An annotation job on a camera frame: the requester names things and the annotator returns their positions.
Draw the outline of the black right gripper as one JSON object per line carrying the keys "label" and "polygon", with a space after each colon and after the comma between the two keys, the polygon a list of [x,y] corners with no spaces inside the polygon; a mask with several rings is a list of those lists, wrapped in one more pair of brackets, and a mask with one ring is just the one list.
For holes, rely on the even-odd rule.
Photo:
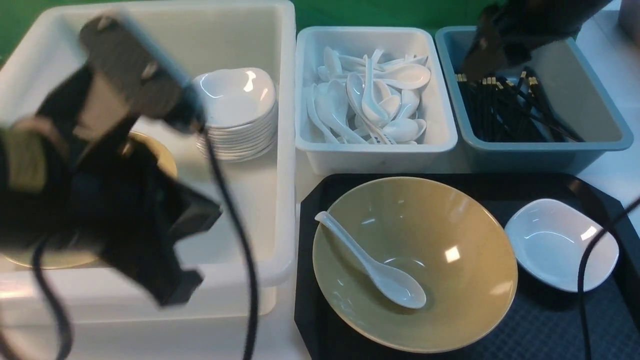
{"label": "black right gripper", "polygon": [[609,0],[505,0],[487,5],[478,16],[471,46],[460,69],[468,80],[531,60],[538,48],[578,34]]}

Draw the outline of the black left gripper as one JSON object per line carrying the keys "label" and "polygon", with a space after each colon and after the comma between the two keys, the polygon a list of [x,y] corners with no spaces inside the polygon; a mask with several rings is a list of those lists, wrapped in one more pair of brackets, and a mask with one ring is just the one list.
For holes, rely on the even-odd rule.
{"label": "black left gripper", "polygon": [[175,244],[210,230],[222,208],[163,171],[130,132],[146,117],[194,135],[205,107],[190,76],[127,13],[96,14],[77,38],[85,62],[36,110],[70,146],[62,212],[96,230],[99,257],[159,306],[184,305],[204,278],[180,265]]}

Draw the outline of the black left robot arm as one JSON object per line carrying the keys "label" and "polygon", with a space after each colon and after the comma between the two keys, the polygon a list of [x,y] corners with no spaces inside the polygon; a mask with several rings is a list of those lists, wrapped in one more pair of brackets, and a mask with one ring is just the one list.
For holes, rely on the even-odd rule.
{"label": "black left robot arm", "polygon": [[1,247],[94,253],[159,306],[183,305],[204,278],[175,245],[210,230],[222,208],[130,132],[146,117],[192,135],[205,108],[185,68],[128,14],[98,14],[77,39],[84,63],[35,112],[48,125],[1,130]]}

